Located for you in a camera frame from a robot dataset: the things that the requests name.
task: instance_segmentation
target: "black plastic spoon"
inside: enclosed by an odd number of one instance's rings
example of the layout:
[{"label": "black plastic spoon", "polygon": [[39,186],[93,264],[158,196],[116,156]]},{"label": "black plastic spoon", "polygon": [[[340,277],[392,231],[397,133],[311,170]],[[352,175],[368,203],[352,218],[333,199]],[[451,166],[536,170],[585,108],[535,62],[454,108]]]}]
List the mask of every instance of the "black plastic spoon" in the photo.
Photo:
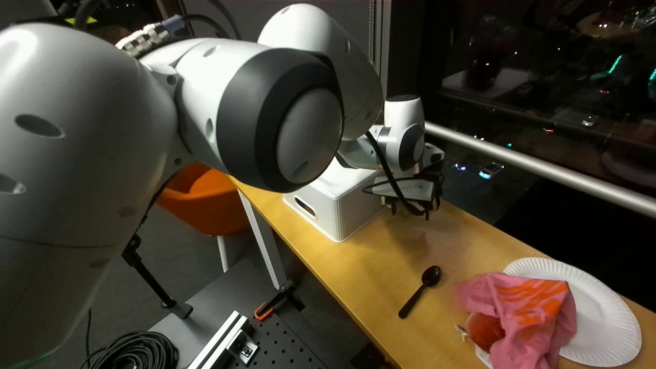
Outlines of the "black plastic spoon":
[{"label": "black plastic spoon", "polygon": [[397,312],[397,317],[406,317],[411,310],[411,304],[418,300],[418,297],[422,295],[422,291],[426,286],[434,286],[438,282],[438,279],[443,277],[443,270],[432,264],[422,272],[422,285],[409,295],[409,298],[406,300],[406,304]]}]

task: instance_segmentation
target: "metal rail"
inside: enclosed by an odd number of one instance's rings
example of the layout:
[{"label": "metal rail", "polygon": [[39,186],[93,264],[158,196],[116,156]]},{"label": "metal rail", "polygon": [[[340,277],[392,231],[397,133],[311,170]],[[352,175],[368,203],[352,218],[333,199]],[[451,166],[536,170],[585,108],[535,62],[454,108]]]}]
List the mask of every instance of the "metal rail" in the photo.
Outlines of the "metal rail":
[{"label": "metal rail", "polygon": [[656,199],[426,121],[426,133],[656,218]]}]

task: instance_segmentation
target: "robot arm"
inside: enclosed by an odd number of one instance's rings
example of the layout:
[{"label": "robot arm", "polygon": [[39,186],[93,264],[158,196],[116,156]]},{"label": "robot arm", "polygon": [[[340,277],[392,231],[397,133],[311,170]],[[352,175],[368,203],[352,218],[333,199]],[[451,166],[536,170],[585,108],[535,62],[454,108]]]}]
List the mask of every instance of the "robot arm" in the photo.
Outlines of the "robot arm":
[{"label": "robot arm", "polygon": [[193,39],[133,58],[32,23],[2,30],[0,54],[0,367],[70,336],[181,166],[293,191],[383,108],[364,54],[303,4],[258,42]]},{"label": "robot arm", "polygon": [[385,99],[383,124],[343,140],[335,157],[347,167],[383,167],[383,175],[373,178],[364,192],[381,196],[392,211],[399,201],[409,212],[429,216],[438,203],[445,151],[425,140],[418,96]]}]

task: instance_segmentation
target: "paper plate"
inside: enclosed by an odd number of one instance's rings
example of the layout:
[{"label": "paper plate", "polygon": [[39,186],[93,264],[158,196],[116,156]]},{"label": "paper plate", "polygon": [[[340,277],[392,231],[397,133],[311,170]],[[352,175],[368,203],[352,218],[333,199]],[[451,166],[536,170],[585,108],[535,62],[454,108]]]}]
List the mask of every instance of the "paper plate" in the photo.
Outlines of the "paper plate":
[{"label": "paper plate", "polygon": [[551,258],[518,258],[504,272],[569,282],[576,303],[576,333],[560,349],[562,356],[592,367],[616,367],[638,356],[641,329],[636,313],[592,274]]},{"label": "paper plate", "polygon": [[488,369],[491,369],[491,359],[489,359],[489,355],[488,355],[484,349],[479,349],[479,346],[474,343],[474,353],[475,353],[475,356],[479,359],[479,363],[484,363]]}]

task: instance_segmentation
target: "pink object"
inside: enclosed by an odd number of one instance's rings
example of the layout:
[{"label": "pink object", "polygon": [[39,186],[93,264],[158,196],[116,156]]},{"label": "pink object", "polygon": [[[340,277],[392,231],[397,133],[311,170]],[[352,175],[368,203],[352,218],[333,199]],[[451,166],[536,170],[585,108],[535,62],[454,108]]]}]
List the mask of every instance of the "pink object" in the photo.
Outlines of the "pink object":
[{"label": "pink object", "polygon": [[454,286],[470,313],[496,315],[504,338],[489,346],[494,369],[554,369],[576,331],[576,304],[565,280],[489,272]]}]

